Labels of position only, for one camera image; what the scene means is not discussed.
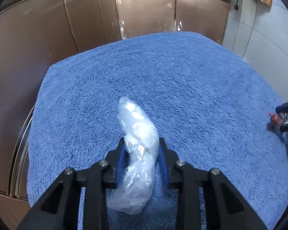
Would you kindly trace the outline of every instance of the crumpled plastic bag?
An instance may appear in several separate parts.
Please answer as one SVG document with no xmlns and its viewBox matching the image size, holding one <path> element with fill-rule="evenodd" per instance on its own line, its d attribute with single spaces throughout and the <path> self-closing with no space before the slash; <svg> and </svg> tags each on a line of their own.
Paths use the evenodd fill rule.
<svg viewBox="0 0 288 230">
<path fill-rule="evenodd" d="M 280 133 L 280 126 L 288 123 L 288 112 L 285 113 L 269 113 L 270 126 L 277 133 Z"/>
<path fill-rule="evenodd" d="M 125 134 L 130 162 L 118 188 L 112 190 L 107 205 L 116 211 L 138 214 L 153 192 L 159 134 L 140 106 L 127 97 L 119 100 L 118 119 Z"/>
</svg>

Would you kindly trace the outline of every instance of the blue fluffy mat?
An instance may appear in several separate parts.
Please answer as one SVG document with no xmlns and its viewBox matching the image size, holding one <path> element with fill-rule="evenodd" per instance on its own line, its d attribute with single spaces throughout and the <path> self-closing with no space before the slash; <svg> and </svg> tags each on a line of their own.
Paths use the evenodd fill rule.
<svg viewBox="0 0 288 230">
<path fill-rule="evenodd" d="M 282 101 L 241 58 L 189 32 L 119 41 L 49 68 L 30 131 L 31 205 L 65 167 L 88 168 L 117 146 L 124 95 L 180 159 L 204 170 L 219 167 L 273 229 L 288 204 L 288 153 L 266 124 Z M 162 188 L 157 166 L 144 211 L 110 210 L 110 229 L 173 229 L 175 200 Z M 83 197 L 80 207 L 81 228 Z"/>
</svg>

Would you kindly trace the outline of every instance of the metal screw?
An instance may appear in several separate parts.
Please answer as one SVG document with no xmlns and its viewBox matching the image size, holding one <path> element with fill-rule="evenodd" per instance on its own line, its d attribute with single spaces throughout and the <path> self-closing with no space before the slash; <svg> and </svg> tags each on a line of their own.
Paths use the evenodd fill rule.
<svg viewBox="0 0 288 230">
<path fill-rule="evenodd" d="M 64 170 L 64 173 L 65 173 L 66 175 L 70 175 L 70 174 L 72 174 L 73 172 L 74 172 L 73 168 L 66 168 L 66 169 Z"/>
<path fill-rule="evenodd" d="M 183 161 L 183 160 L 177 160 L 177 161 L 176 161 L 176 164 L 177 164 L 178 166 L 183 166 L 183 165 L 185 165 L 185 161 Z"/>
<path fill-rule="evenodd" d="M 105 166 L 107 166 L 108 164 L 109 164 L 109 162 L 108 162 L 107 160 L 101 160 L 101 161 L 99 162 L 99 165 L 102 166 L 102 167 L 105 167 Z"/>
<path fill-rule="evenodd" d="M 211 173 L 214 174 L 214 175 L 218 175 L 218 174 L 220 174 L 220 170 L 217 169 L 217 168 L 212 168 L 211 169 Z"/>
</svg>

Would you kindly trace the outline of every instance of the tiled wall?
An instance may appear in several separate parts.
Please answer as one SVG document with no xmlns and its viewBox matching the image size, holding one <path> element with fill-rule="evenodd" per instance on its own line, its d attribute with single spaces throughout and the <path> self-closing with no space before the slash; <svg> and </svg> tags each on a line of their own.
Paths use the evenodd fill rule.
<svg viewBox="0 0 288 230">
<path fill-rule="evenodd" d="M 259 0 L 230 4 L 223 46 L 243 58 L 288 100 L 288 10 L 281 0 L 269 8 Z"/>
</svg>

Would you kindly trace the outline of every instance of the cabinet door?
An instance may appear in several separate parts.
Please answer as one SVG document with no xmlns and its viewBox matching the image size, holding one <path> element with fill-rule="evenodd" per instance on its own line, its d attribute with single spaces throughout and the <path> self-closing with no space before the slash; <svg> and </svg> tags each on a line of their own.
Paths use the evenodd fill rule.
<svg viewBox="0 0 288 230">
<path fill-rule="evenodd" d="M 16 230 L 31 209 L 29 202 L 0 195 L 0 218 L 9 230 Z"/>
<path fill-rule="evenodd" d="M 221 43 L 228 6 L 222 0 L 176 0 L 175 31 L 200 33 Z"/>
<path fill-rule="evenodd" d="M 25 0 L 0 13 L 0 192 L 50 65 L 76 54 L 63 0 Z"/>
<path fill-rule="evenodd" d="M 175 0 L 117 0 L 122 39 L 173 32 Z"/>
<path fill-rule="evenodd" d="M 103 29 L 106 42 L 111 43 L 121 40 L 120 27 L 118 24 L 116 1 L 115 0 L 99 0 L 100 12 L 103 21 Z"/>
<path fill-rule="evenodd" d="M 98 0 L 65 0 L 79 52 L 106 44 Z"/>
</svg>

